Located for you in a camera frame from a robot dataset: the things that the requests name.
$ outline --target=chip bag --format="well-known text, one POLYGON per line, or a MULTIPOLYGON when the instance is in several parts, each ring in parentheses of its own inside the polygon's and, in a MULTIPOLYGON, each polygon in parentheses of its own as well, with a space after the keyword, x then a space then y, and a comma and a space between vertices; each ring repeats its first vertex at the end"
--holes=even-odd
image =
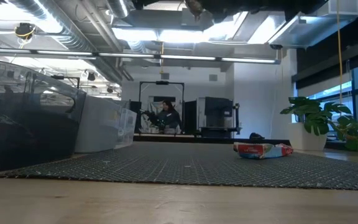
POLYGON ((241 142, 234 143, 234 150, 239 156, 247 159, 269 159, 288 156, 293 153, 290 146, 284 144, 247 144, 241 142))

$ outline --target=white planter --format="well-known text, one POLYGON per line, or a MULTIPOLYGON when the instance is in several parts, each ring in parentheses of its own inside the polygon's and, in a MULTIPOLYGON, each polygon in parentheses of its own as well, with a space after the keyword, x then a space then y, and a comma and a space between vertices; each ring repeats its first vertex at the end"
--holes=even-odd
POLYGON ((308 133, 303 123, 290 123, 288 126, 291 146, 298 150, 322 151, 326 145, 327 135, 316 136, 308 133))

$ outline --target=woman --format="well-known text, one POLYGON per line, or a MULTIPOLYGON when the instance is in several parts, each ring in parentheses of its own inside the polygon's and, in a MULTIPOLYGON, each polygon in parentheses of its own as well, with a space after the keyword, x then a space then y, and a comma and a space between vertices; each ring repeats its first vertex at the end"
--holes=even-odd
POLYGON ((172 103, 168 100, 162 102, 163 110, 157 115, 159 120, 162 120, 165 124, 165 129, 161 129, 160 132, 164 134, 176 134, 177 127, 181 129, 181 121, 179 113, 174 109, 172 103))

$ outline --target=potted plant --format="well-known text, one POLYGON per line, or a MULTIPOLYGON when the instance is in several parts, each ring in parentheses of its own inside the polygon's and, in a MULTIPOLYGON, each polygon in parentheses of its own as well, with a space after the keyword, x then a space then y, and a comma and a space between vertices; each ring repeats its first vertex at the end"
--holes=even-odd
POLYGON ((322 151, 327 141, 329 126, 337 132, 339 140, 346 141, 346 147, 358 151, 358 122, 350 109, 342 104, 320 102, 306 97, 290 97, 292 106, 280 114, 294 114, 297 123, 290 124, 289 138, 294 149, 322 151), (335 121, 333 113, 341 116, 335 121))

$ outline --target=table surface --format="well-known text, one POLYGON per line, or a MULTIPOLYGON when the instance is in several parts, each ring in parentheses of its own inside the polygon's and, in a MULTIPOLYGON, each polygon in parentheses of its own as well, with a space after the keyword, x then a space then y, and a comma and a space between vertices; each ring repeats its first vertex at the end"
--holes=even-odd
POLYGON ((358 223, 358 191, 0 179, 0 223, 358 223))

